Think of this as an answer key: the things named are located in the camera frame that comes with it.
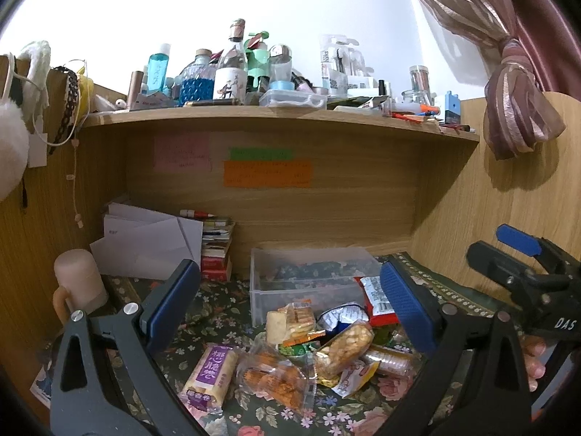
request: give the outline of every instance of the marker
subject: marker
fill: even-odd
[[[194,219],[208,219],[215,218],[215,214],[206,213],[205,211],[194,211],[194,210],[180,210],[179,215],[184,218],[194,218]]]

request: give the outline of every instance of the floral tablecloth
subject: floral tablecloth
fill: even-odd
[[[473,290],[461,289],[458,292],[460,288],[454,282],[421,267],[407,254],[397,254],[396,257],[408,268],[414,280],[428,287],[441,302],[455,301],[467,312],[482,316],[494,313],[500,304]],[[119,305],[140,302],[161,283],[123,277],[110,277],[108,280]],[[247,282],[204,282],[190,310],[171,347],[156,358],[162,373],[176,392],[182,390],[204,352],[205,343],[231,344],[248,350],[254,337],[264,330],[264,327],[251,326]],[[115,351],[111,351],[110,356],[132,414],[147,420],[121,357]],[[470,354],[467,352],[434,419],[442,418],[451,411],[469,362]],[[299,415],[266,393],[248,395],[232,383],[223,415],[217,417],[196,410],[192,413],[211,436],[289,435],[297,431],[305,435],[371,436],[389,417],[411,384],[406,378],[375,375],[360,391],[345,399],[329,388],[319,386],[313,411]]]

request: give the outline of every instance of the sticky note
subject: sticky note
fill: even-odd
[[[209,134],[187,132],[155,136],[153,170],[164,173],[182,170],[209,172],[211,170]]]
[[[291,149],[230,148],[230,160],[293,160]]]
[[[308,160],[224,161],[224,186],[240,188],[310,188],[313,165]]]

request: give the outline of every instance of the finger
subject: finger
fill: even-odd
[[[544,375],[544,365],[537,358],[525,355],[525,367],[531,378],[541,378]]]
[[[529,379],[529,390],[531,392],[534,392],[535,390],[537,390],[538,386],[539,386],[539,383],[534,378]]]
[[[527,336],[522,342],[522,348],[528,355],[538,357],[547,350],[547,344],[538,336]]]

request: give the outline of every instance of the pink sticky note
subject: pink sticky note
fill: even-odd
[[[153,170],[165,173],[182,170],[209,172],[211,170],[209,134],[187,132],[155,136]]]

